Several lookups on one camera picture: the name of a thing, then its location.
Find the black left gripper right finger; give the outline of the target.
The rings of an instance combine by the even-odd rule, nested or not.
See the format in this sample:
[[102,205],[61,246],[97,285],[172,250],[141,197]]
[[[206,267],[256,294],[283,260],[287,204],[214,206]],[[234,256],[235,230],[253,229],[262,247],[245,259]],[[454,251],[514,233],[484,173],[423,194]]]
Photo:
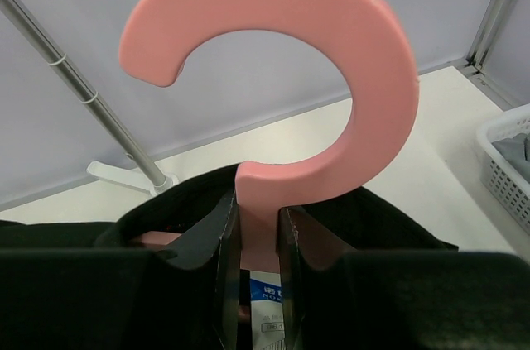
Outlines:
[[360,251],[278,217],[289,349],[526,349],[529,266],[506,253]]

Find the black shirt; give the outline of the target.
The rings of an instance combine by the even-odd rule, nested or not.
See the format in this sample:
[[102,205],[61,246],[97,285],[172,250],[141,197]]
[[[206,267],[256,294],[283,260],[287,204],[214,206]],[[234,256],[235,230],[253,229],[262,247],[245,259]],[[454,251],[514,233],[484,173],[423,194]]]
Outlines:
[[134,247],[150,231],[185,233],[208,215],[227,192],[234,191],[236,166],[196,176],[137,206],[117,222],[1,224],[1,254],[23,249]]

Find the pink plastic hanger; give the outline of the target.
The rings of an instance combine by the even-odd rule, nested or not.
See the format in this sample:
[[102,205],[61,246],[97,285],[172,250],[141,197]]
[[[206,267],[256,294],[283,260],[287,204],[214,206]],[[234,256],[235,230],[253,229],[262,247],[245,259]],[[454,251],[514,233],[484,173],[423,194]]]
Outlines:
[[384,0],[140,0],[118,48],[123,71],[169,87],[194,123],[220,130],[348,93],[344,130],[288,164],[246,157],[235,176],[240,265],[278,272],[280,209],[345,194],[400,152],[417,115],[412,49]]

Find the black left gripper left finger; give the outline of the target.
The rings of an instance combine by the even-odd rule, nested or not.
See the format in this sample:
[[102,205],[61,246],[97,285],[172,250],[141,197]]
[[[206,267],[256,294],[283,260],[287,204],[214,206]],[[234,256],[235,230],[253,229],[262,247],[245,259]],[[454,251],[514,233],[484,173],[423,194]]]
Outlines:
[[5,250],[4,349],[233,349],[239,300],[234,192],[163,249]]

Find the grey shirt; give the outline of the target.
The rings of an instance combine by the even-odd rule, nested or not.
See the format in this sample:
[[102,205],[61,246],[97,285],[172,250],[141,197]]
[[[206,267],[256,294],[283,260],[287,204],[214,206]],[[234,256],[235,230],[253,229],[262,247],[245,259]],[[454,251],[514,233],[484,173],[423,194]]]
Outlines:
[[529,135],[519,133],[493,143],[501,156],[526,180],[529,181]]

